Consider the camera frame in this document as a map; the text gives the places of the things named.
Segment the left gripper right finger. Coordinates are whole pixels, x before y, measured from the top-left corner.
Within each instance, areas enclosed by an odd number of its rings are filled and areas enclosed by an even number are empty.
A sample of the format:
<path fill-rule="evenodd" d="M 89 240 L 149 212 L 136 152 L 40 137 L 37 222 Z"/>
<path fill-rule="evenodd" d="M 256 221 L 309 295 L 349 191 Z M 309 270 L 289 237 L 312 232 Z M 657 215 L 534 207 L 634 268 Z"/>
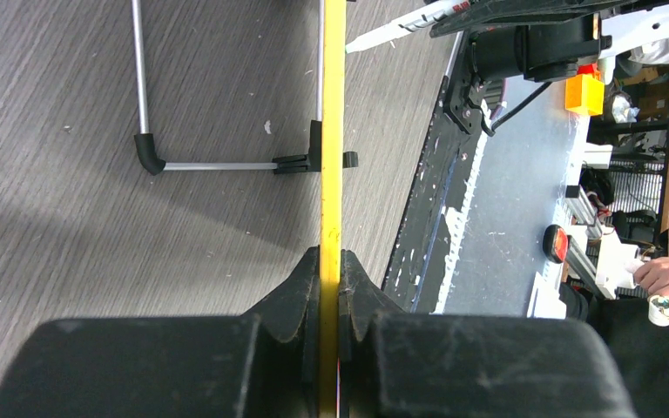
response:
<path fill-rule="evenodd" d="M 576 320 L 407 313 L 341 254 L 342 417 L 633 417 L 604 342 Z"/>

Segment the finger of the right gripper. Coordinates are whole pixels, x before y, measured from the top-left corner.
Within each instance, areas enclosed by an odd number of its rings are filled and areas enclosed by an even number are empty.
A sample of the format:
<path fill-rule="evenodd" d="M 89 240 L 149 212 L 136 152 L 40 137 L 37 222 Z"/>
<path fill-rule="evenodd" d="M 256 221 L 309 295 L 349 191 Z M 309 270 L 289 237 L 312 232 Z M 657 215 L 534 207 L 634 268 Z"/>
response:
<path fill-rule="evenodd" d="M 483 27 L 560 24 L 578 17 L 626 6 L 633 1 L 484 0 L 434 24 L 431 38 Z"/>

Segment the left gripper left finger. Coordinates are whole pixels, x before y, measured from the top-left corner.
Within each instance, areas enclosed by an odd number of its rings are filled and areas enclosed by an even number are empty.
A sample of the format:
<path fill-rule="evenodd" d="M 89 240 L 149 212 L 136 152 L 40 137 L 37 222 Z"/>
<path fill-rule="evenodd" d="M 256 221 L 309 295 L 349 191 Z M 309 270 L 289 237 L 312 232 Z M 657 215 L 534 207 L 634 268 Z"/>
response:
<path fill-rule="evenodd" d="M 313 417 L 319 251 L 234 316 L 41 324 L 0 383 L 0 417 Z"/>

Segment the yellow framed whiteboard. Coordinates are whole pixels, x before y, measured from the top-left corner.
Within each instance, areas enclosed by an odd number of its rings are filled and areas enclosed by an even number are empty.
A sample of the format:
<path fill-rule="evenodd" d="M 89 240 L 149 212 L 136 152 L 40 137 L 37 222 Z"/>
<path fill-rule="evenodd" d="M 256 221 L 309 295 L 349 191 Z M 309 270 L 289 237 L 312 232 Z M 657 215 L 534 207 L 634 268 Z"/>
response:
<path fill-rule="evenodd" d="M 321 124 L 321 219 L 319 247 L 318 372 L 315 417 L 340 413 L 340 364 L 337 348 L 338 286 L 341 282 L 342 172 L 344 132 L 345 32 L 344 1 L 318 3 L 316 119 Z M 151 175 L 182 171 L 264 171 L 274 163 L 167 163 L 157 154 L 151 134 L 145 77 L 142 3 L 132 2 L 132 29 L 136 66 L 139 133 L 135 137 L 138 159 Z"/>

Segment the green whiteboard marker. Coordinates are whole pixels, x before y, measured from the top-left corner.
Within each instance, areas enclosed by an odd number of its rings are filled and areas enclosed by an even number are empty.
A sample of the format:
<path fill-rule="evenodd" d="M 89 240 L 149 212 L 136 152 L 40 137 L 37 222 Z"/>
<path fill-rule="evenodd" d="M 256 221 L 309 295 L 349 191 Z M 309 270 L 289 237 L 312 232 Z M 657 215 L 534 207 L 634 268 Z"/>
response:
<path fill-rule="evenodd" d="M 370 30 L 346 44 L 345 52 L 366 51 L 381 44 L 429 28 L 448 17 L 469 9 L 476 1 L 442 0 L 397 17 L 387 24 Z"/>

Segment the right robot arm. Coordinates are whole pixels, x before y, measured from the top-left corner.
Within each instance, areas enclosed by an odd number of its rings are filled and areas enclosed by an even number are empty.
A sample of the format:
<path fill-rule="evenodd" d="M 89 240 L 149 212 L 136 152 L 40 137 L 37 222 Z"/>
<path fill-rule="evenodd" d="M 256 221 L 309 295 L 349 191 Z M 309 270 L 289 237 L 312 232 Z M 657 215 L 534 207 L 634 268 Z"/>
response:
<path fill-rule="evenodd" d="M 462 32 L 483 81 L 553 82 L 580 66 L 669 37 L 669 1 L 461 1 L 430 29 Z"/>

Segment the person's hand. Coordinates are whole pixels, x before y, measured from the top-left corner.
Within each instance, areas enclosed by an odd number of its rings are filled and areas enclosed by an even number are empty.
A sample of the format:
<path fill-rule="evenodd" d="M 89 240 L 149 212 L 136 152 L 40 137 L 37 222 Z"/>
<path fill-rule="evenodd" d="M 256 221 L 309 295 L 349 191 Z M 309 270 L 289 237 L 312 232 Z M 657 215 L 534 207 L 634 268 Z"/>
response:
<path fill-rule="evenodd" d="M 633 274 L 633 278 L 650 296 L 669 297 L 669 257 L 644 263 Z"/>

